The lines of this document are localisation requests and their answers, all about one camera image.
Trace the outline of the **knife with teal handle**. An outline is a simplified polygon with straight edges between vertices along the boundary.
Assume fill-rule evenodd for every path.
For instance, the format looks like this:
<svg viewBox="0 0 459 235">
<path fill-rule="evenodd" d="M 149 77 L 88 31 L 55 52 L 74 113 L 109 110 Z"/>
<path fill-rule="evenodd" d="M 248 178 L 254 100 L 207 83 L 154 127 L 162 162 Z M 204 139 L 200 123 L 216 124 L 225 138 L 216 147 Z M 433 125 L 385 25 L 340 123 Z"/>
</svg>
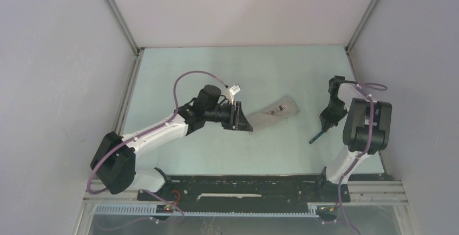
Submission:
<svg viewBox="0 0 459 235">
<path fill-rule="evenodd" d="M 321 130 L 318 134 L 316 134 L 310 141 L 309 144 L 313 144 L 315 141 L 317 141 L 325 132 Z"/>
</svg>

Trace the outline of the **grey cloth napkin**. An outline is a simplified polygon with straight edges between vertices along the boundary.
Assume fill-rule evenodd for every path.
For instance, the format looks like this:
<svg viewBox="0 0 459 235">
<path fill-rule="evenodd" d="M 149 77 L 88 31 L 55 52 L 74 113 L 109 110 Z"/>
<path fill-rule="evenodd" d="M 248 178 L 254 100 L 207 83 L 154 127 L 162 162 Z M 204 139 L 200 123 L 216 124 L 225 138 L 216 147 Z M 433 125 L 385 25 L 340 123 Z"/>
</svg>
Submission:
<svg viewBox="0 0 459 235">
<path fill-rule="evenodd" d="M 277 107 L 284 102 L 290 103 L 286 109 L 272 115 L 268 114 L 269 111 L 277 109 Z M 289 95 L 286 95 L 271 105 L 268 105 L 264 109 L 252 113 L 247 117 L 247 119 L 253 127 L 253 133 L 256 133 L 266 128 L 272 127 L 283 120 L 296 116 L 299 112 L 300 110 L 297 104 L 294 102 L 293 98 Z"/>
</svg>

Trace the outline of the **fork with pink handle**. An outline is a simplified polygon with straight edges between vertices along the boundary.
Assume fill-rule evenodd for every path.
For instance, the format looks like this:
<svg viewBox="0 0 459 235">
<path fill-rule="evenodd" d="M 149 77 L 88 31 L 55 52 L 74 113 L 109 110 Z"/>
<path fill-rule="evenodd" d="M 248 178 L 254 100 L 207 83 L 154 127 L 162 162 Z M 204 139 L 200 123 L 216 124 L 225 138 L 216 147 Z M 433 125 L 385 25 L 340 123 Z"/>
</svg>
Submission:
<svg viewBox="0 0 459 235">
<path fill-rule="evenodd" d="M 279 105 L 279 106 L 277 107 L 277 109 L 274 109 L 274 110 L 269 111 L 268 114 L 269 114 L 269 115 L 272 115 L 272 114 L 274 114 L 274 113 L 281 112 L 281 111 L 283 111 L 284 109 L 286 109 L 289 105 L 290 105 L 290 103 L 284 102 L 284 103 L 282 103 L 281 105 Z"/>
</svg>

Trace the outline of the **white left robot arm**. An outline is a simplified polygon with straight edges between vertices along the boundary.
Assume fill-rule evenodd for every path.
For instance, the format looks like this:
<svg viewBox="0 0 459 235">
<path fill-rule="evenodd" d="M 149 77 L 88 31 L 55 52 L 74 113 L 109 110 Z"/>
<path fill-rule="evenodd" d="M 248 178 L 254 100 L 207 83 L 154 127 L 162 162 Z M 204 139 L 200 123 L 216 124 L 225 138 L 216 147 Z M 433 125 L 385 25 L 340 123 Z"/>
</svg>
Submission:
<svg viewBox="0 0 459 235">
<path fill-rule="evenodd" d="M 129 188 L 150 191 L 157 200 L 171 194 L 168 176 L 158 167 L 153 170 L 137 164 L 140 157 L 178 138 L 186 137 L 205 126 L 221 124 L 225 130 L 252 132 L 253 127 L 242 111 L 242 103 L 234 99 L 238 85 L 225 90 L 208 84 L 188 103 L 176 107 L 168 118 L 143 130 L 122 136 L 106 134 L 91 163 L 91 178 L 103 183 L 102 192 L 119 194 Z"/>
</svg>

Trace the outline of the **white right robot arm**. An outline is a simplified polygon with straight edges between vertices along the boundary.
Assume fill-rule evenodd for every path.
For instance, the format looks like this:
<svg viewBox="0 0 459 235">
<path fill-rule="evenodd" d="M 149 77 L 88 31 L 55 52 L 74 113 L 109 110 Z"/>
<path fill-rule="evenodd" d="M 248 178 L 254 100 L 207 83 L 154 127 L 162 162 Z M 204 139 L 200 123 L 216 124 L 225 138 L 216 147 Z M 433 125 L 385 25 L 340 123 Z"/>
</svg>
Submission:
<svg viewBox="0 0 459 235">
<path fill-rule="evenodd" d="M 320 134 L 345 120 L 343 149 L 323 170 L 325 180 L 316 184 L 315 195 L 321 201 L 331 200 L 337 193 L 334 184 L 343 185 L 365 159 L 386 149 L 389 143 L 392 104 L 376 101 L 368 89 L 386 91 L 380 83 L 358 83 L 343 76 L 329 80 L 329 102 L 320 113 Z"/>
</svg>

